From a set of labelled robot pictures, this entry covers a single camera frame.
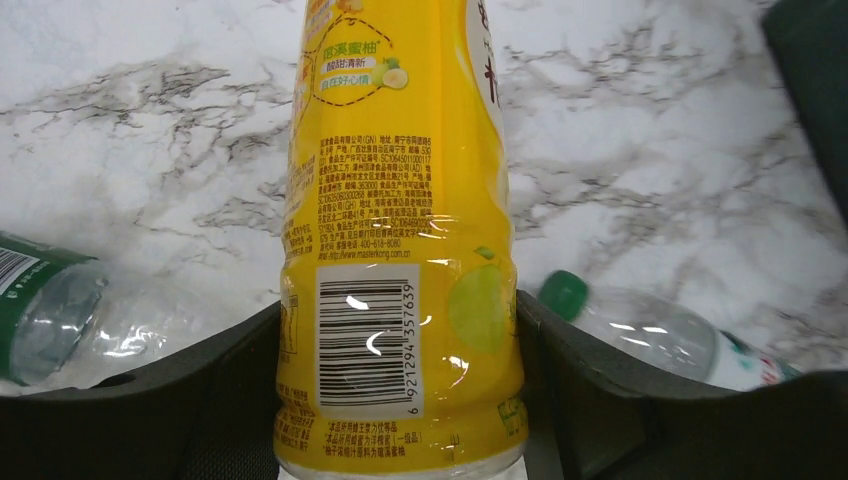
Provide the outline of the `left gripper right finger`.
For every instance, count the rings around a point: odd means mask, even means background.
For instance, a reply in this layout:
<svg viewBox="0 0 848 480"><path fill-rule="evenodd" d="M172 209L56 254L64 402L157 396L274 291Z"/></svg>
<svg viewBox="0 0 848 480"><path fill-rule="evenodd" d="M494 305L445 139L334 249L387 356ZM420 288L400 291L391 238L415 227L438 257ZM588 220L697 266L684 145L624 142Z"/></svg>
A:
<svg viewBox="0 0 848 480"><path fill-rule="evenodd" d="M517 295L532 479L843 479L847 375L753 391L641 362Z"/></svg>

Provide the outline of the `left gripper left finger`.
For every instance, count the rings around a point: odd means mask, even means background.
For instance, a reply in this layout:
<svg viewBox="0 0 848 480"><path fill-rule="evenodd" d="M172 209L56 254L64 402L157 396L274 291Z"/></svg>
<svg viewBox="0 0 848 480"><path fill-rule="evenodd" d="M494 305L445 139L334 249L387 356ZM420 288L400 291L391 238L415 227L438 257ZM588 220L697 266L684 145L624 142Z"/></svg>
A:
<svg viewBox="0 0 848 480"><path fill-rule="evenodd" d="M1 401L5 479L274 479L280 307L111 377Z"/></svg>

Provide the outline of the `clear bottle green cap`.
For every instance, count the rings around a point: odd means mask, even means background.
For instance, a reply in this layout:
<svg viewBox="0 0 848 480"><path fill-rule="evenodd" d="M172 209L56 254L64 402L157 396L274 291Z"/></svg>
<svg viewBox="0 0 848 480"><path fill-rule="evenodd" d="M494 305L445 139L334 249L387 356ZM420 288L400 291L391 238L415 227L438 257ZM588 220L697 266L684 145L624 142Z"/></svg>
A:
<svg viewBox="0 0 848 480"><path fill-rule="evenodd" d="M544 281L537 299L595 338L690 380L750 391L801 375L692 310L644 291L591 285L558 270Z"/></svg>

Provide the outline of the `yellow bottle green label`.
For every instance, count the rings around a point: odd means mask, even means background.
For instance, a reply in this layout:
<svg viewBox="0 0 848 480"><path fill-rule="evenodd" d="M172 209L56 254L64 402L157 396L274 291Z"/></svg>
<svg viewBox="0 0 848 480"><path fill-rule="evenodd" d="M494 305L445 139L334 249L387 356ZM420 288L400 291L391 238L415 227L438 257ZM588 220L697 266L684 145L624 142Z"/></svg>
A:
<svg viewBox="0 0 848 480"><path fill-rule="evenodd" d="M528 439L482 1L309 1L273 448L298 479L489 479Z"/></svg>

